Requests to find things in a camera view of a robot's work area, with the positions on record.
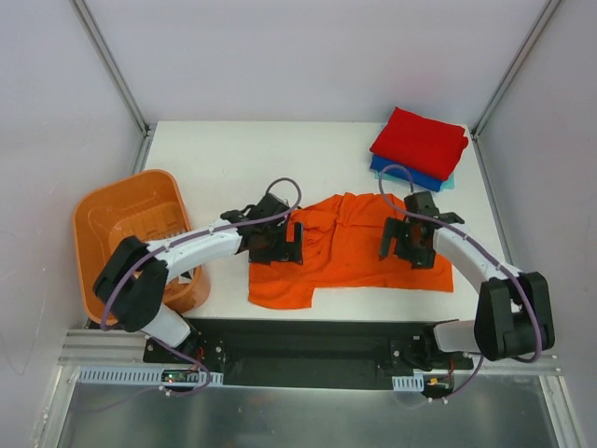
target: white table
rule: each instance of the white table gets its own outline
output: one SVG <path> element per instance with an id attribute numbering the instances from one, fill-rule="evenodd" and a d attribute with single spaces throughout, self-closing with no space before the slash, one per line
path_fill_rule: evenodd
<path id="1" fill-rule="evenodd" d="M 377 179 L 368 169 L 368 149 L 381 129 L 380 123 L 161 121 L 146 169 L 174 175 L 192 225 L 199 227 L 224 211 L 255 203 L 280 176 L 299 182 L 303 206 L 346 191 L 379 192 Z M 437 206 L 442 212 L 458 213 L 495 255 L 503 257 L 472 144 L 456 168 L 455 183 L 454 190 L 435 194 Z M 386 184 L 386 191 L 397 197 L 409 193 L 406 183 Z M 274 192 L 291 203 L 296 197 L 289 185 L 280 185 Z M 187 314 L 192 317 L 439 321 L 471 319 L 477 309 L 477 293 L 455 270 L 453 293 L 380 287 L 316 289 L 312 308 L 295 311 L 270 310 L 248 301 L 246 254 L 214 260 L 205 270 L 212 290 L 202 307 Z"/>

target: folded red cloth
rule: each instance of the folded red cloth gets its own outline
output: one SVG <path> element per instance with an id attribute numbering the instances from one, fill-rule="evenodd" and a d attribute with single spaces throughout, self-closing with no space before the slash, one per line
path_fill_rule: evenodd
<path id="1" fill-rule="evenodd" d="M 397 107 L 370 151 L 448 180 L 467 145 L 462 126 L 426 119 Z"/>

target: white wall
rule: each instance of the white wall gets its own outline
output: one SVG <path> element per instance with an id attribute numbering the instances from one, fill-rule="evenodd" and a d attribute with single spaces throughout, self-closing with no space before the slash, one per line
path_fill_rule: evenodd
<path id="1" fill-rule="evenodd" d="M 546 0 L 90 0 L 150 122 L 474 124 Z"/>
<path id="2" fill-rule="evenodd" d="M 549 280 L 556 349 L 597 446 L 597 2 L 564 2 L 481 136 L 514 260 Z"/>
<path id="3" fill-rule="evenodd" d="M 30 446 L 65 329 L 83 316 L 71 215 L 139 144 L 65 0 L 0 3 L 0 445 Z"/>

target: wire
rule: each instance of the wire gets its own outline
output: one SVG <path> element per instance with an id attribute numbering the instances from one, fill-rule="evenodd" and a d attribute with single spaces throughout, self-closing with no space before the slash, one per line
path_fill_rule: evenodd
<path id="1" fill-rule="evenodd" d="M 449 394 L 448 397 L 453 397 L 454 395 L 460 394 L 463 389 L 465 389 L 468 385 L 470 385 L 472 383 L 472 381 L 475 379 L 475 377 L 479 374 L 479 371 L 481 370 L 481 367 L 483 366 L 484 360 L 485 360 L 485 357 L 479 357 L 479 362 L 477 363 L 477 367 L 473 370 L 473 372 L 470 374 L 470 376 L 468 378 L 466 378 L 466 380 L 461 385 L 458 386 L 457 389 L 455 389 L 454 391 L 452 391 L 451 394 Z"/>
<path id="2" fill-rule="evenodd" d="M 170 243 L 170 247 L 176 247 L 178 245 L 181 245 L 182 243 L 185 243 L 185 242 L 190 241 L 190 240 L 194 240 L 196 238 L 201 238 L 202 236 L 205 236 L 205 235 L 207 235 L 209 233 L 212 233 L 212 232 L 215 232 L 215 231 L 226 231 L 228 229 L 233 229 L 233 228 L 240 228 L 240 227 L 249 226 L 249 225 L 263 224 L 263 223 L 266 223 L 266 222 L 274 221 L 276 219 L 287 217 L 294 210 L 296 210 L 297 207 L 299 207 L 300 201 L 302 199 L 302 191 L 300 190 L 299 184 L 294 179 L 291 179 L 290 177 L 280 177 L 279 179 L 274 180 L 266 188 L 266 194 L 269 193 L 271 191 L 271 189 L 275 185 L 279 184 L 280 182 L 289 182 L 297 190 L 297 201 L 288 210 L 286 210 L 285 212 L 279 213 L 277 215 L 273 215 L 271 217 L 263 217 L 263 218 L 260 218 L 260 219 L 252 219 L 250 221 L 245 221 L 245 222 L 227 224 L 227 225 L 224 225 L 224 226 L 216 227 L 215 229 L 212 229 L 212 230 L 198 231 L 196 233 L 191 233 L 191 234 L 185 235 L 185 236 L 183 236 L 181 238 L 178 238 L 177 240 L 174 240 L 173 242 Z M 100 327 L 101 327 L 101 329 L 103 331 L 109 331 L 109 330 L 111 330 L 114 327 L 114 326 L 108 326 L 108 325 L 106 325 L 106 321 L 107 321 L 108 317 L 110 316 L 110 310 L 112 309 L 112 305 L 114 304 L 114 301 L 116 300 L 118 294 L 120 293 L 120 291 L 122 290 L 122 288 L 124 287 L 124 285 L 126 284 L 126 282 L 134 275 L 134 273 L 146 261 L 148 261 L 149 259 L 155 257 L 156 255 L 164 252 L 165 250 L 167 250 L 167 248 L 168 247 L 166 247 L 165 245 L 163 245 L 162 247 L 159 247 L 158 249 L 153 250 L 153 251 L 149 252 L 148 254 L 144 255 L 137 262 L 135 262 L 131 266 L 131 268 L 120 278 L 120 280 L 118 281 L 116 287 L 114 288 L 114 291 L 112 291 L 112 294 L 110 295 L 110 297 L 108 298 L 108 301 L 105 304 L 104 313 L 102 314 L 102 321 L 100 323 Z M 193 365 L 192 368 L 196 368 L 197 370 L 202 370 L 202 371 L 204 371 L 206 373 L 206 381 L 205 381 L 204 384 L 199 385 L 197 387 L 194 387 L 192 390 L 190 390 L 188 392 L 177 392 L 175 390 L 170 389 L 170 390 L 168 390 L 166 392 L 167 396 L 188 397 L 188 396 L 196 395 L 199 392 L 201 392 L 205 387 L 207 387 L 212 382 L 212 380 L 213 380 L 212 373 L 209 371 L 209 369 L 207 369 L 207 367 L 205 367 L 201 363 L 201 356 L 200 356 L 199 359 L 193 359 L 192 357 L 188 357 L 184 353 L 179 352 L 178 350 L 176 350 L 175 348 L 171 347 L 170 345 L 168 345 L 164 341 L 161 341 L 160 339 L 157 339 L 157 338 L 153 338 L 153 339 L 155 340 L 156 343 L 158 343 L 163 348 L 165 348 L 169 352 L 173 353 L 177 357 L 180 357 L 181 359 L 189 361 Z M 134 394 L 126 397 L 125 399 L 121 399 L 121 400 L 119 400 L 119 401 L 117 401 L 115 403 L 111 403 L 111 404 L 109 404 L 107 406 L 104 406 L 102 408 L 83 409 L 83 408 L 76 407 L 76 409 L 79 410 L 79 411 L 87 412 L 87 413 L 101 413 L 103 411 L 108 411 L 110 409 L 116 408 L 117 406 L 120 406 L 121 404 L 124 404 L 127 401 L 129 401 L 130 399 L 134 399 L 135 397 L 138 397 L 139 395 L 142 395 L 142 394 L 144 394 L 145 392 L 147 392 L 149 390 L 162 390 L 162 389 L 163 389 L 163 385 L 159 386 L 159 387 L 155 387 L 155 386 L 146 387 L 144 389 L 136 391 Z"/>
<path id="3" fill-rule="evenodd" d="M 454 233 L 456 233 L 458 236 L 463 237 L 470 244 L 472 244 L 473 247 L 475 247 L 478 250 L 478 252 L 480 252 L 480 254 L 483 257 L 485 257 L 486 260 L 488 260 L 496 269 L 498 269 L 500 272 L 502 272 L 508 278 L 508 280 L 510 280 L 512 282 L 512 285 L 514 285 L 514 288 L 516 288 L 517 292 L 521 296 L 522 304 L 524 306 L 524 309 L 526 310 L 527 315 L 529 316 L 529 320 L 531 320 L 531 325 L 533 327 L 533 333 L 535 335 L 535 353 L 533 354 L 533 356 L 528 359 L 524 358 L 524 357 L 515 357 L 514 359 L 516 359 L 519 362 L 525 362 L 525 363 L 536 362 L 541 357 L 541 351 L 542 351 L 542 347 L 543 347 L 543 341 L 542 341 L 542 337 L 541 337 L 541 329 L 539 328 L 539 323 L 537 322 L 535 311 L 533 310 L 533 307 L 531 306 L 531 303 L 529 302 L 529 298 L 527 297 L 526 293 L 524 292 L 524 289 L 522 288 L 522 285 L 519 282 L 519 279 L 509 269 L 502 266 L 502 263 L 500 263 L 489 251 L 487 251 L 487 249 L 485 249 L 481 245 L 481 243 L 479 243 L 473 237 L 468 235 L 466 232 L 458 229 L 457 227 L 452 226 L 451 224 L 440 221 L 439 219 L 436 219 L 434 217 L 427 217 L 425 215 L 419 215 L 417 213 L 412 213 L 412 212 L 409 212 L 408 210 L 404 210 L 404 209 L 394 205 L 392 203 L 392 200 L 388 197 L 387 193 L 383 190 L 383 175 L 385 174 L 386 171 L 391 170 L 393 168 L 406 170 L 406 168 L 402 165 L 388 165 L 385 168 L 383 168 L 383 170 L 380 171 L 380 177 L 378 179 L 378 184 L 379 184 L 380 193 L 382 194 L 383 199 L 394 210 L 396 210 L 399 213 L 404 214 L 407 217 L 414 217 L 416 219 L 420 219 L 423 221 L 432 222 L 433 224 L 436 224 L 440 227 L 445 227 L 446 229 L 449 229 L 450 231 L 453 231 Z"/>
<path id="4" fill-rule="evenodd" d="M 181 245 L 182 243 L 186 243 L 187 241 L 191 241 L 196 238 L 201 238 L 202 236 L 208 235 L 215 231 L 227 231 L 228 229 L 234 229 L 234 228 L 238 229 L 240 227 L 245 227 L 245 226 L 254 226 L 256 224 L 263 224 L 266 222 L 274 221 L 276 219 L 280 219 L 282 217 L 287 217 L 288 215 L 290 215 L 290 213 L 292 213 L 294 210 L 296 210 L 297 207 L 299 206 L 300 200 L 302 199 L 302 191 L 300 190 L 299 184 L 294 179 L 291 179 L 290 177 L 280 177 L 279 179 L 276 179 L 273 182 L 271 182 L 271 184 L 266 188 L 266 194 L 269 193 L 270 190 L 275 185 L 279 184 L 280 182 L 290 182 L 295 187 L 295 189 L 297 189 L 297 201 L 294 203 L 294 205 L 292 205 L 292 207 L 290 207 L 285 212 L 279 213 L 277 215 L 273 215 L 271 217 L 262 217 L 260 219 L 252 219 L 250 221 L 226 224 L 224 226 L 216 227 L 212 230 L 198 231 L 196 233 L 187 234 L 181 238 L 178 238 L 177 240 L 172 241 L 170 243 L 170 247 L 177 247 L 178 245 Z M 112 294 L 110 294 L 108 301 L 105 303 L 104 313 L 102 314 L 102 321 L 100 322 L 100 328 L 103 331 L 108 331 L 109 329 L 113 328 L 113 326 L 106 325 L 106 322 L 107 322 L 108 317 L 110 316 L 110 310 L 112 309 L 112 305 L 114 305 L 114 302 L 116 301 L 116 298 L 118 297 L 118 294 L 120 293 L 120 291 L 124 288 L 124 285 L 129 281 L 129 279 L 134 275 L 134 273 L 141 266 L 143 266 L 144 263 L 146 263 L 148 260 L 152 259 L 156 255 L 161 254 L 162 252 L 166 251 L 167 249 L 168 249 L 168 247 L 163 245 L 163 246 L 149 252 L 148 254 L 142 256 L 137 262 L 135 262 L 131 266 L 131 268 L 127 272 L 125 272 L 124 275 L 122 275 L 122 277 L 118 281 L 116 287 L 112 291 Z"/>
<path id="5" fill-rule="evenodd" d="M 385 173 L 387 170 L 390 170 L 390 169 L 393 169 L 393 168 L 397 169 L 397 170 L 400 170 L 400 171 L 404 172 L 407 175 L 407 178 L 408 178 L 407 180 L 409 181 L 409 184 L 410 184 L 410 192 L 414 193 L 414 181 L 412 180 L 412 173 L 409 171 L 409 169 L 406 166 L 402 166 L 402 165 L 398 165 L 398 164 L 386 166 L 383 169 L 382 173 Z"/>
<path id="6" fill-rule="evenodd" d="M 172 348 L 170 345 L 168 345 L 164 341 L 161 341 L 158 338 L 153 338 L 153 340 L 156 343 L 158 343 L 159 345 L 161 345 L 163 348 L 168 350 L 169 352 L 173 353 L 174 355 L 184 359 L 185 361 L 189 361 L 190 363 L 193 364 L 193 367 L 198 367 L 200 370 L 204 371 L 207 375 L 207 379 L 206 379 L 205 383 L 203 383 L 202 385 L 198 385 L 197 387 L 194 387 L 193 390 L 190 390 L 188 392 L 176 392 L 174 390 L 170 390 L 168 393 L 166 393 L 166 395 L 173 395 L 175 397 L 187 397 L 189 395 L 196 395 L 213 381 L 212 373 L 199 360 L 193 359 L 192 357 L 188 357 L 184 353 L 180 353 L 178 350 L 176 350 L 175 348 Z"/>
<path id="7" fill-rule="evenodd" d="M 450 359 L 450 371 L 448 372 L 448 379 L 450 380 L 450 384 L 454 385 L 454 361 Z"/>

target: stack of folded cloths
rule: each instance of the stack of folded cloths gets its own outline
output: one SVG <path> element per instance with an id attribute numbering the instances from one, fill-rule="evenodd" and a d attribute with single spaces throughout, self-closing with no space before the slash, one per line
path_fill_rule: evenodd
<path id="1" fill-rule="evenodd" d="M 451 174 L 467 146 L 463 127 L 396 108 L 371 147 L 370 168 L 379 172 L 398 163 L 410 171 L 415 184 L 440 191 L 453 182 Z M 398 169 L 386 173 L 407 179 Z"/>

